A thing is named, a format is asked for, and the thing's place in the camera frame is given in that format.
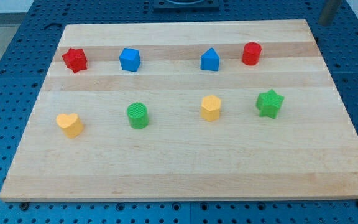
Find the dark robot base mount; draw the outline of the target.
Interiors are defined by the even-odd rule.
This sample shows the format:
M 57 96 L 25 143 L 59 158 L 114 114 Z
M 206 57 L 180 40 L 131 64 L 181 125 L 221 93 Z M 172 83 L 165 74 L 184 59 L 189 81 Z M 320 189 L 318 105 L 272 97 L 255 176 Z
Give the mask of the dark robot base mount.
M 218 9 L 220 0 L 152 0 L 153 11 Z

